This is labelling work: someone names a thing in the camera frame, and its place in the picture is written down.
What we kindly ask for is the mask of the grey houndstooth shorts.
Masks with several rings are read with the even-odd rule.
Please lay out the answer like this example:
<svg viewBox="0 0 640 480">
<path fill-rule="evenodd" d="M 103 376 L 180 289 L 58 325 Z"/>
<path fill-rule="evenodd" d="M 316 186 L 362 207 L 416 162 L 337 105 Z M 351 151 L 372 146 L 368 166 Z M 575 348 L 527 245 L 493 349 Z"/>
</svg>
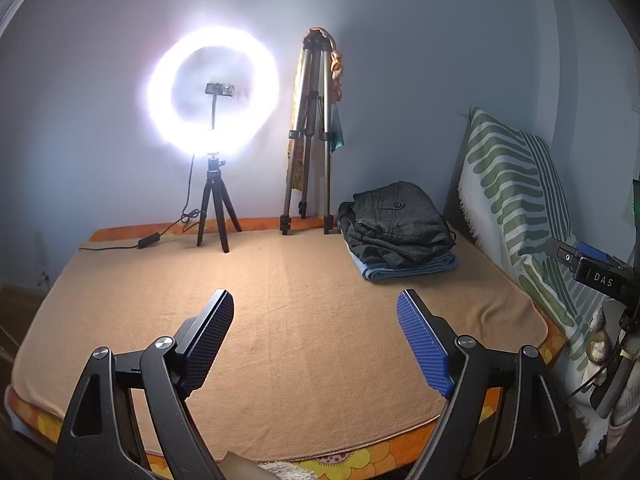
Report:
<svg viewBox="0 0 640 480">
<path fill-rule="evenodd" d="M 341 203 L 337 225 L 347 247 L 385 248 L 415 263 L 454 248 L 454 236 L 430 196 L 405 181 L 358 193 Z"/>
</svg>

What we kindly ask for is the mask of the folded blue jeans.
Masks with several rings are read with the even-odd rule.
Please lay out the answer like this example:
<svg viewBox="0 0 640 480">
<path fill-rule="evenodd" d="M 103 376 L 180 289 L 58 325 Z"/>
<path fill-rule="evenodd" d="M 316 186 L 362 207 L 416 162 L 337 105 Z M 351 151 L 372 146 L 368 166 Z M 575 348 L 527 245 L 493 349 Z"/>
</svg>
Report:
<svg viewBox="0 0 640 480">
<path fill-rule="evenodd" d="M 385 248 L 363 246 L 347 247 L 347 249 L 361 276 L 373 283 L 391 278 L 413 278 L 448 272 L 459 266 L 459 260 L 451 250 L 440 256 L 415 263 L 399 255 L 398 252 Z"/>
</svg>

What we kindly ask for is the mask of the small black tripod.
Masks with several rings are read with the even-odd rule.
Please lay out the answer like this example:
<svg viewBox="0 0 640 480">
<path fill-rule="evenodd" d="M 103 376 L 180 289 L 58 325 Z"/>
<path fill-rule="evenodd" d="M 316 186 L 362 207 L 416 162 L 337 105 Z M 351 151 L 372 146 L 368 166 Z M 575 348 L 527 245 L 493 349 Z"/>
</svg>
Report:
<svg viewBox="0 0 640 480">
<path fill-rule="evenodd" d="M 213 202 L 214 213 L 217 225 L 217 232 L 220 239 L 220 246 L 225 254 L 230 252 L 228 233 L 226 227 L 226 217 L 228 214 L 236 232 L 242 231 L 240 220 L 236 215 L 232 201 L 222 178 L 222 167 L 226 162 L 221 160 L 217 154 L 210 154 L 207 161 L 207 174 L 203 190 L 200 213 L 198 214 L 198 237 L 196 244 L 201 246 L 204 240 L 206 221 L 208 215 L 209 202 Z"/>
</svg>

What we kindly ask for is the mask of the green striped white cushion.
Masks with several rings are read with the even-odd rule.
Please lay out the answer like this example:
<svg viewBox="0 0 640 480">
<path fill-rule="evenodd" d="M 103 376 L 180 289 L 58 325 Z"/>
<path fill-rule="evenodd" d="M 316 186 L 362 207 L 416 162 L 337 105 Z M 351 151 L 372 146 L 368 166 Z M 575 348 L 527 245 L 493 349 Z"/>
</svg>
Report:
<svg viewBox="0 0 640 480">
<path fill-rule="evenodd" d="M 611 414 L 600 417 L 577 388 L 596 370 L 586 352 L 590 323 L 605 296 L 575 282 L 544 253 L 554 237 L 576 242 L 562 184 L 540 136 L 509 127 L 486 110 L 469 111 L 458 184 L 462 212 L 480 249 L 526 292 L 567 339 L 554 374 L 572 395 L 570 408 L 586 428 L 581 463 L 611 452 L 639 408 L 639 374 L 631 373 Z"/>
</svg>

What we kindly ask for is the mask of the tall silver tripod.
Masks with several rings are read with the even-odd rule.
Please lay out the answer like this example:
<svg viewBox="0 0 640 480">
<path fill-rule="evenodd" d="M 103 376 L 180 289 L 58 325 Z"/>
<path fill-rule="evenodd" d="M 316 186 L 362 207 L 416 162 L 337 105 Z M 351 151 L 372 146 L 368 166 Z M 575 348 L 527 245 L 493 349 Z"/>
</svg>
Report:
<svg viewBox="0 0 640 480">
<path fill-rule="evenodd" d="M 331 70 L 330 45 L 322 36 L 314 36 L 306 42 L 303 59 L 303 96 L 299 102 L 296 126 L 293 130 L 295 144 L 303 144 L 303 188 L 300 192 L 298 212 L 300 218 L 307 217 L 308 185 L 311 166 L 312 141 L 322 144 L 323 162 L 323 214 L 322 228 L 324 232 L 333 229 L 331 211 L 332 192 L 332 153 L 331 141 L 335 133 L 331 128 Z M 283 211 L 280 215 L 280 232 L 285 235 L 292 229 L 291 203 L 293 192 L 294 160 L 288 162 L 286 170 Z"/>
</svg>

